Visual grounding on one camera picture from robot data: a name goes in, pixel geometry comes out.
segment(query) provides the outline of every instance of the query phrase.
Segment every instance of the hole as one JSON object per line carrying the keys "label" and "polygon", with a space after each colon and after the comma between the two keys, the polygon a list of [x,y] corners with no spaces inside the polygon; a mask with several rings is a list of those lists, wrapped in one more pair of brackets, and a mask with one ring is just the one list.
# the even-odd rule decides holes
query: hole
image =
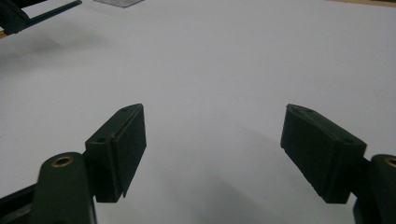
{"label": "hole", "polygon": [[389,166],[393,166],[396,168],[396,158],[386,158],[385,162],[389,165]]}
{"label": "hole", "polygon": [[353,141],[352,140],[350,140],[350,139],[344,139],[344,142],[346,142],[346,143],[349,143],[349,144],[353,144]]}
{"label": "hole", "polygon": [[99,138],[98,140],[96,140],[98,143],[104,143],[105,141],[107,141],[107,139],[105,138]]}
{"label": "hole", "polygon": [[56,159],[55,161],[53,161],[51,163],[51,165],[52,165],[52,167],[58,168],[58,167],[66,166],[66,165],[68,165],[68,164],[70,164],[72,162],[73,162],[73,157],[65,156],[65,157],[61,157],[61,158]]}

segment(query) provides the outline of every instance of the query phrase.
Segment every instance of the white surface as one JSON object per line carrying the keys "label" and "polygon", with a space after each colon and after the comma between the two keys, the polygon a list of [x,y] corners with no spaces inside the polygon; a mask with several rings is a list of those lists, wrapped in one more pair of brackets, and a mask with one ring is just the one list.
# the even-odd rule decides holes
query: white surface
{"label": "white surface", "polygon": [[[30,15],[64,3],[29,8]],[[353,223],[279,146],[287,103],[395,154],[396,9],[320,0],[85,1],[0,41],[0,196],[145,106],[148,147],[99,223]]]}

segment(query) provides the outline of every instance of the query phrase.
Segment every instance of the white table surface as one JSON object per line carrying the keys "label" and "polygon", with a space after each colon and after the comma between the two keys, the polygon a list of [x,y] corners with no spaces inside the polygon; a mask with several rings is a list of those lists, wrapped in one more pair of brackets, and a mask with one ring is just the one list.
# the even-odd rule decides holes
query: white table surface
{"label": "white table surface", "polygon": [[[68,1],[27,8],[37,15]],[[101,224],[354,223],[279,146],[286,104],[396,154],[396,9],[321,0],[84,1],[0,41],[0,196],[119,108],[148,147]]]}

